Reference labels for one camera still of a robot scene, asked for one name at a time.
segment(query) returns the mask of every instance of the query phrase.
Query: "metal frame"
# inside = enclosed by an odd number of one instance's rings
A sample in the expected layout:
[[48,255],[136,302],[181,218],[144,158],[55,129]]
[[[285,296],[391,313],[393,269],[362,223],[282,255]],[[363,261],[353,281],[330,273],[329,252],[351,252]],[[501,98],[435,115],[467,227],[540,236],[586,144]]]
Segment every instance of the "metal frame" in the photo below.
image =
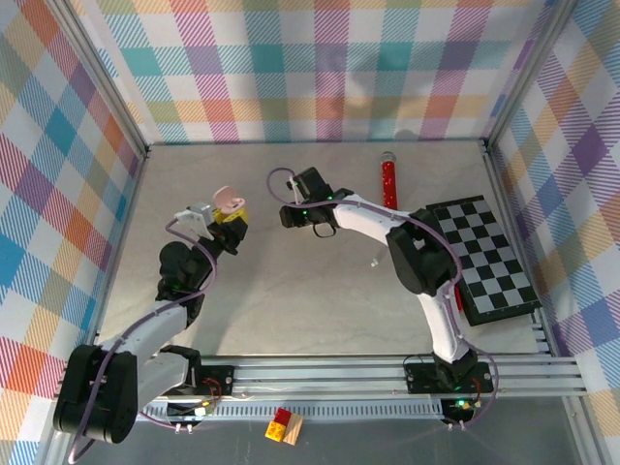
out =
[[521,70],[518,79],[497,116],[495,125],[491,129],[488,137],[489,145],[495,146],[500,137],[506,132],[507,128],[516,115],[523,99],[527,95],[530,85],[539,75],[543,68],[551,49],[553,48],[558,36],[569,21],[578,0],[557,0],[553,10],[549,14],[546,25],[537,38],[525,66]]
[[[138,203],[138,196],[140,193],[142,181],[144,179],[144,174],[146,172],[147,164],[148,158],[139,163],[136,183],[134,184],[134,190],[132,192],[131,199],[129,200],[129,205],[127,207],[127,218],[125,219],[125,223],[123,224],[122,230],[120,232],[118,245],[114,248],[114,250],[112,251],[112,256],[110,257],[109,272],[104,279],[104,283],[102,286],[103,295],[93,312],[93,318],[91,320],[90,327],[88,328],[88,333],[86,334],[86,344],[92,344],[95,338],[99,335],[99,330],[104,319],[104,309],[108,305],[111,287],[116,277],[118,266],[120,264],[120,256],[122,255],[123,249],[125,247],[127,235],[129,234],[129,227],[131,225],[134,212],[136,211],[136,204]],[[50,409],[47,413],[46,426],[44,428],[45,432],[42,435],[41,444],[37,449],[37,455],[35,457],[35,464],[37,465],[44,463],[54,465],[62,463],[62,459],[69,447],[69,435],[58,433],[52,428],[53,413],[54,409]]]
[[148,153],[148,143],[125,105],[97,49],[84,30],[71,2],[69,0],[46,0],[46,3],[69,39],[69,43],[76,50],[79,61],[93,79],[95,87],[101,92],[110,112],[128,137],[128,142],[145,159]]
[[[514,222],[514,212],[512,211],[506,191],[502,188],[500,170],[497,166],[495,157],[495,148],[487,145],[486,142],[481,140],[480,153],[482,154],[484,165],[486,166],[488,177],[493,187],[493,193],[495,194],[500,209],[505,227],[504,231],[509,236],[514,253],[523,267],[523,272],[536,289],[536,281],[532,279],[532,269],[526,258],[523,241],[517,232],[518,228]],[[541,331],[543,331],[549,353],[559,356],[559,348],[553,337],[551,326],[545,313],[539,309],[532,317],[534,319],[534,324],[540,325]],[[564,396],[562,400],[582,462],[588,465],[611,463],[611,457],[605,445],[605,438],[601,428],[594,420],[594,411],[588,397],[582,396],[577,398]]]
[[[533,330],[540,328],[533,325]],[[266,420],[282,406],[309,419],[442,418],[440,401],[463,395],[409,394],[403,369],[405,358],[408,363],[433,363],[430,356],[204,357],[203,365],[235,367],[232,395],[222,399],[213,415],[205,420]],[[494,359],[501,376],[499,397],[586,395],[579,369],[571,357],[540,353]],[[149,404],[146,412],[172,422],[196,419],[167,418],[169,401],[193,404],[201,399],[190,395],[161,396]]]

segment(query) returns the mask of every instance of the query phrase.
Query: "checkerboard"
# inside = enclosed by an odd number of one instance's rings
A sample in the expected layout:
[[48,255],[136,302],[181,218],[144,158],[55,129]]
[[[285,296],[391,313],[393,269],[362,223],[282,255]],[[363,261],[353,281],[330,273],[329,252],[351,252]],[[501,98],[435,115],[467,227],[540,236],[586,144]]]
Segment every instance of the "checkerboard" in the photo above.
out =
[[541,306],[483,196],[426,208],[463,264],[459,290],[470,325],[532,313]]

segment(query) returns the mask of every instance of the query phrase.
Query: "pink object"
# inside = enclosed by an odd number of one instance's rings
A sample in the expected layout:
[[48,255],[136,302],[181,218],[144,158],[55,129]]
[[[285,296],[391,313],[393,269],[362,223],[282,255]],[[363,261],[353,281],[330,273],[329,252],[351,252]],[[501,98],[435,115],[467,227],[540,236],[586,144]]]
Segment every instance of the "pink object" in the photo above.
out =
[[232,215],[245,206],[245,200],[237,197],[235,189],[231,186],[224,186],[213,194],[213,202],[227,216]]
[[396,157],[391,152],[381,156],[381,172],[384,184],[384,206],[395,210],[398,208],[396,199]]

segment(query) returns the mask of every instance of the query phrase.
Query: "cable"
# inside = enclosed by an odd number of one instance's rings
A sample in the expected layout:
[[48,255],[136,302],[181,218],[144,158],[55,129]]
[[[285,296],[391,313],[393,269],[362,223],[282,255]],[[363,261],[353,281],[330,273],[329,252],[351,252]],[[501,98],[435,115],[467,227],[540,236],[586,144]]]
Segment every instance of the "cable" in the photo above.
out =
[[331,226],[331,234],[330,235],[320,235],[317,232],[317,225],[312,225],[312,232],[314,233],[314,235],[316,237],[318,237],[319,239],[329,239],[330,237],[334,237],[336,235],[336,229]]
[[[151,320],[152,318],[155,318],[158,315],[161,315],[162,313],[164,313],[167,310],[170,310],[171,308],[174,308],[176,306],[178,306],[179,304],[186,302],[188,300],[191,300],[193,298],[196,298],[200,295],[205,294],[210,287],[213,285],[213,283],[215,282],[215,279],[217,278],[217,263],[215,262],[215,259],[213,258],[213,256],[195,239],[193,239],[192,237],[173,230],[172,226],[175,225],[177,223],[177,220],[174,219],[172,221],[170,221],[167,225],[166,225],[166,231],[172,235],[176,235],[177,237],[180,237],[181,239],[187,240],[188,242],[190,242],[193,246],[195,246],[198,250],[200,250],[205,256],[206,258],[209,260],[209,263],[211,264],[211,274],[209,276],[209,280],[206,282],[206,284],[204,285],[204,287],[202,287],[201,289],[199,289],[198,291],[185,295],[183,297],[181,297],[180,299],[174,301],[174,302],[170,302],[167,303],[166,305],[161,306],[160,308],[158,308],[157,310],[153,310],[151,313],[148,313],[146,315],[144,315],[142,318],[140,318],[139,320],[137,320],[136,322],[134,322],[131,326],[129,326],[127,329],[125,329],[125,331],[118,337],[118,339],[116,339],[116,341],[114,341],[114,344],[112,344],[111,348],[108,350],[108,353],[106,354],[106,356],[104,356],[104,359],[101,363],[101,366],[99,367],[99,370],[97,371],[97,375],[95,376],[95,381],[93,382],[93,386],[90,390],[90,395],[88,396],[88,401],[86,402],[86,407],[84,408],[84,413],[81,417],[81,421],[79,422],[79,426],[77,427],[77,431],[76,431],[76,437],[71,445],[71,450],[69,452],[69,463],[74,464],[76,463],[78,460],[80,460],[84,454],[92,447],[93,443],[95,442],[94,439],[91,439],[88,441],[88,443],[86,444],[86,446],[84,446],[83,449],[78,450],[78,445],[81,441],[81,438],[84,434],[84,431],[86,430],[86,425],[88,424],[88,420],[90,419],[90,415],[93,412],[93,409],[95,407],[95,401],[97,399],[97,394],[99,393],[99,389],[101,387],[101,383],[102,380],[104,379],[104,375],[106,373],[106,368],[108,368],[108,365],[112,359],[112,357],[114,356],[114,354],[116,353],[116,351],[120,348],[120,346],[123,345],[123,343],[127,340],[127,338],[136,330],[138,329],[140,326],[142,326],[144,323],[148,322],[149,320]],[[153,417],[150,417],[142,412],[139,413],[140,415],[142,415],[143,417],[145,417],[146,419],[152,420],[154,423],[156,424],[160,424],[161,426],[166,425],[166,423],[156,420]]]
[[481,401],[481,394],[482,394],[481,382],[478,381],[478,378],[472,378],[472,381],[476,385],[476,391],[478,392],[478,395],[476,396],[476,403],[478,403]]
[[[424,355],[425,355],[425,356],[427,356],[427,357],[431,357],[431,354],[424,354]],[[425,365],[425,364],[426,364],[426,362],[424,361],[424,359],[422,358],[422,356],[421,356],[421,355],[419,355],[419,354],[413,354],[413,355],[406,356],[405,358],[403,358],[403,368],[405,368],[405,363],[406,363],[406,362],[407,362],[407,360],[408,360],[409,358],[411,358],[411,357],[417,357],[417,358],[419,359],[419,362],[420,362],[422,365]]]
[[433,228],[431,228],[430,226],[426,225],[425,223],[422,223],[420,220],[417,220],[415,218],[411,218],[410,216],[402,216],[402,215],[398,215],[398,214],[392,214],[389,213],[388,211],[373,205],[373,204],[368,204],[368,203],[362,203],[362,202],[357,202],[357,201],[347,201],[346,199],[343,200],[331,200],[331,201],[315,201],[313,203],[303,203],[300,205],[296,205],[294,203],[288,203],[287,201],[281,199],[275,192],[273,192],[273,189],[271,187],[271,177],[273,177],[273,175],[276,172],[280,172],[280,171],[284,171],[287,172],[289,175],[291,176],[295,176],[295,172],[293,170],[291,170],[290,168],[284,168],[284,167],[280,167],[280,168],[275,168],[273,170],[271,170],[269,172],[269,174],[267,175],[267,179],[266,179],[266,184],[267,184],[267,190],[269,191],[269,194],[271,194],[271,196],[276,199],[277,201],[279,201],[280,203],[283,203],[291,208],[314,208],[317,206],[327,206],[327,205],[352,205],[352,206],[356,206],[359,208],[364,208],[366,210],[370,210],[373,213],[378,213],[382,216],[385,216],[387,218],[390,219],[398,219],[401,221],[407,221],[411,224],[413,224],[414,226],[420,228],[421,230],[425,231],[426,233],[430,234],[435,240],[437,240],[437,242],[439,242],[445,249],[446,251],[449,253],[449,255],[452,257],[452,260],[454,261],[454,265],[456,266],[456,274],[454,275],[454,277],[449,281],[446,289],[448,289],[448,294],[444,294],[442,295],[442,298],[444,299],[444,303],[446,305],[446,308],[448,310],[448,320],[449,320],[449,324],[452,327],[452,330],[454,331],[454,334],[456,334],[456,337],[458,339],[460,339],[463,344],[465,344],[465,346],[467,346],[469,349],[471,349],[472,351],[476,352],[476,353],[480,353],[482,355],[484,355],[485,357],[487,357],[489,359],[489,361],[491,362],[491,365],[493,366],[493,371],[495,373],[495,384],[493,387],[493,392],[491,393],[491,399],[489,400],[489,402],[486,404],[485,408],[482,410],[482,412],[480,412],[480,414],[475,418],[475,419],[471,419],[470,421],[468,421],[466,424],[473,424],[477,421],[480,421],[481,418],[484,417],[484,415],[486,415],[486,413],[488,412],[489,408],[495,403],[495,399],[497,398],[497,393],[499,391],[499,384],[500,384],[500,373],[499,370],[497,368],[497,363],[495,362],[495,359],[488,354],[487,352],[477,348],[476,346],[474,346],[473,344],[471,344],[469,341],[467,341],[467,339],[465,339],[464,334],[461,332],[460,328],[458,327],[458,324],[456,323],[456,319],[453,315],[453,309],[452,309],[452,305],[450,303],[450,298],[451,295],[450,293],[454,292],[454,287],[456,286],[456,284],[460,281],[461,277],[462,277],[462,273],[463,273],[463,266],[461,264],[460,259],[458,258],[458,255],[456,255],[456,252],[454,252],[454,250],[452,249],[452,247],[450,246],[450,244],[448,243],[448,241],[438,232],[436,232]]
[[155,423],[158,426],[163,426],[163,427],[165,427],[167,429],[174,429],[174,430],[176,430],[176,426],[170,424],[169,422],[166,423],[165,421],[161,421],[160,419],[156,419],[156,418],[146,414],[145,412],[138,412],[138,415],[140,415],[144,419],[148,419],[151,423]]

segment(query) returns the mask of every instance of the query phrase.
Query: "red tube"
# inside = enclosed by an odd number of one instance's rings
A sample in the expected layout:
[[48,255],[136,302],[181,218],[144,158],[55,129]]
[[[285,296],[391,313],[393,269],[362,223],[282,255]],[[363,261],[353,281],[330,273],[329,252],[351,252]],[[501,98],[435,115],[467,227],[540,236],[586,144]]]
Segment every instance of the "red tube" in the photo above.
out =
[[381,156],[381,171],[384,183],[384,206],[393,210],[398,208],[396,198],[396,157],[391,152]]

